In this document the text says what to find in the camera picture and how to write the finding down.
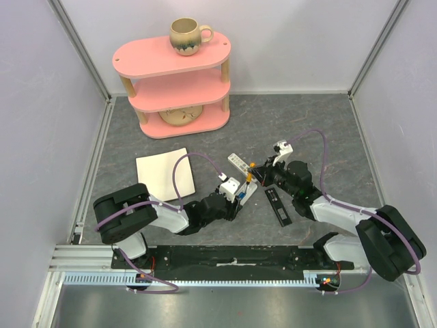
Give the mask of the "white remote with back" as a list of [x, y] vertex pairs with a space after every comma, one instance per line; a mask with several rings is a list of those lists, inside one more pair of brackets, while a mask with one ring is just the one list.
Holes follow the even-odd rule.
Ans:
[[[238, 197], [238, 195], [242, 192], [244, 192], [245, 190], [245, 182], [241, 185], [241, 187], [238, 189], [236, 196]], [[245, 197], [243, 198], [243, 200], [240, 200], [240, 205], [244, 206], [246, 204], [246, 202], [249, 200], [249, 198], [254, 194], [254, 192], [256, 192], [258, 188], [257, 183], [255, 182], [251, 182], [251, 184], [249, 185], [248, 191], [247, 193], [245, 193]]]

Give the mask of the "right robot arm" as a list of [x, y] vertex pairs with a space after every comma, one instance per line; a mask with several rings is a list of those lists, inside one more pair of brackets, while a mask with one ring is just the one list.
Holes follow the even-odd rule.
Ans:
[[395, 207], [359, 208], [333, 198], [326, 199], [302, 161], [267, 162], [249, 171], [261, 185], [276, 185], [290, 195], [300, 216], [353, 234], [352, 238], [334, 235], [313, 251], [314, 264], [321, 269], [347, 261], [371, 267], [380, 277], [392, 282], [427, 254], [420, 238]]

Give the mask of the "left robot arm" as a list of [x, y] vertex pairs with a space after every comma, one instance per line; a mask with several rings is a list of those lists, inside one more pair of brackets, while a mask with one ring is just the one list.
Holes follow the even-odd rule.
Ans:
[[145, 184], [138, 183], [98, 198], [93, 203], [96, 231], [105, 245], [118, 249], [118, 257], [136, 269], [150, 261], [141, 230], [148, 226], [163, 228], [173, 234], [187, 236], [200, 231], [213, 221], [232, 221], [241, 208], [240, 183], [230, 178], [209, 196], [183, 205], [170, 205], [155, 198]]

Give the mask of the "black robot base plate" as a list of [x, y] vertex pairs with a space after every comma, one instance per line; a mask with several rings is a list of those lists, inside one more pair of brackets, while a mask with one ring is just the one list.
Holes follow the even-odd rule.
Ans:
[[201, 268], [252, 266], [290, 268], [294, 271], [352, 270], [348, 261], [331, 260], [325, 251], [298, 246], [194, 246], [159, 245], [148, 247], [146, 253], [132, 263], [140, 269], [176, 270], [183, 267]]

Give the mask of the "orange handled screwdriver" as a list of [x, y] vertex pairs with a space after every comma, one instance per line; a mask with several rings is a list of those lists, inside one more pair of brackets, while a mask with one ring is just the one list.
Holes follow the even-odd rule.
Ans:
[[245, 184], [245, 190], [244, 190], [245, 193], [247, 193], [248, 188], [249, 188], [249, 185], [251, 184], [251, 181], [252, 181], [252, 178], [253, 178], [253, 175], [252, 175], [252, 173], [250, 172], [250, 169], [251, 169], [252, 167], [255, 167], [255, 163], [254, 163], [254, 162], [251, 162], [250, 165], [249, 165], [248, 174], [247, 174], [247, 176], [246, 176], [246, 184]]

